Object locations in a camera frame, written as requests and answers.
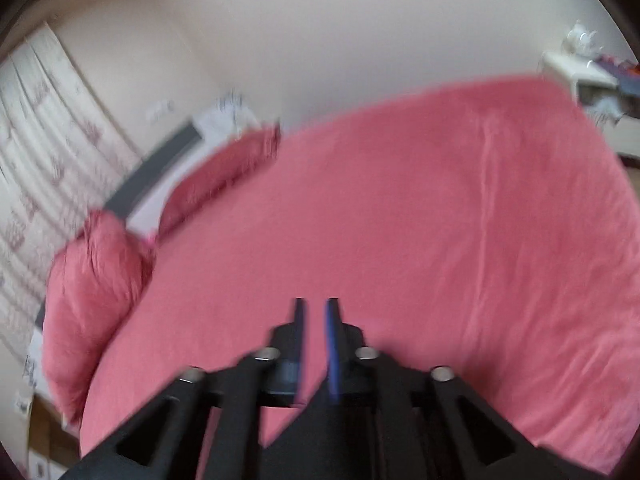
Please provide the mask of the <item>pink bed cover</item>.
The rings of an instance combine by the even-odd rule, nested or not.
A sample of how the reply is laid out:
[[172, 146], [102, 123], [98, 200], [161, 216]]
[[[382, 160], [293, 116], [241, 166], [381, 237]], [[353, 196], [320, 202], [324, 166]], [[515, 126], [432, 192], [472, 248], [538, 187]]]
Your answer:
[[639, 202], [567, 93], [539, 77], [387, 101], [284, 138], [156, 246], [94, 373], [89, 452], [187, 366], [218, 370], [308, 302], [415, 368], [450, 366], [529, 441], [610, 472], [639, 425]]

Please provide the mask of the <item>large pink pillow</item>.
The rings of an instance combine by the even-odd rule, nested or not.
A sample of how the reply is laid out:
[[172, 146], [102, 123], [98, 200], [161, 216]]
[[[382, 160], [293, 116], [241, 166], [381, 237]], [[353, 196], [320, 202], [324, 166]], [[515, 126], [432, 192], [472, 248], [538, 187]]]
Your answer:
[[46, 291], [42, 369], [52, 402], [78, 424], [102, 353], [153, 272], [149, 244], [111, 211], [93, 210], [54, 257]]

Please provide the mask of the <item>flat pink pillow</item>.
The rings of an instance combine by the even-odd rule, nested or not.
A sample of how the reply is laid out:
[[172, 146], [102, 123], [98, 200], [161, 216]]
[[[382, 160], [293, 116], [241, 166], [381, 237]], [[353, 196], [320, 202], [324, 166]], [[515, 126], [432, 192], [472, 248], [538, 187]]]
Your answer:
[[160, 215], [157, 243], [163, 243], [210, 200], [275, 158], [280, 142], [281, 128], [276, 122], [245, 130], [239, 138], [214, 151], [169, 194]]

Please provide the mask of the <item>grey white headboard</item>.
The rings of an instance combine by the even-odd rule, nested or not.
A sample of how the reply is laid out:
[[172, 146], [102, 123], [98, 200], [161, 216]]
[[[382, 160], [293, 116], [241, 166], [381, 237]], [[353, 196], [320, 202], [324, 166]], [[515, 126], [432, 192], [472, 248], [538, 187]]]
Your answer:
[[105, 203], [130, 231], [149, 238], [174, 187], [214, 151], [260, 126], [245, 105], [224, 101], [197, 114], [155, 150]]

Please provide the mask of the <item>patterned white curtain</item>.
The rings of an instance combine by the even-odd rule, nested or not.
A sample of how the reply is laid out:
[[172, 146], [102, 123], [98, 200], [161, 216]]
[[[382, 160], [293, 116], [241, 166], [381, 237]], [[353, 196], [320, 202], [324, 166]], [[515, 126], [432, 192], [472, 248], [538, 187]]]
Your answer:
[[1, 343], [25, 359], [55, 253], [142, 161], [48, 25], [1, 64]]

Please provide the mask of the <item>white side table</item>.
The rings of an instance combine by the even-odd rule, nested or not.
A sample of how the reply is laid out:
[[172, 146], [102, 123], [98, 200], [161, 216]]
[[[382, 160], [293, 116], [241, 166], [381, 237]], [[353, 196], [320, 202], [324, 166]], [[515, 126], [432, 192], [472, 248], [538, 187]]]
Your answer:
[[577, 55], [544, 52], [539, 71], [564, 88], [616, 153], [639, 158], [639, 86]]

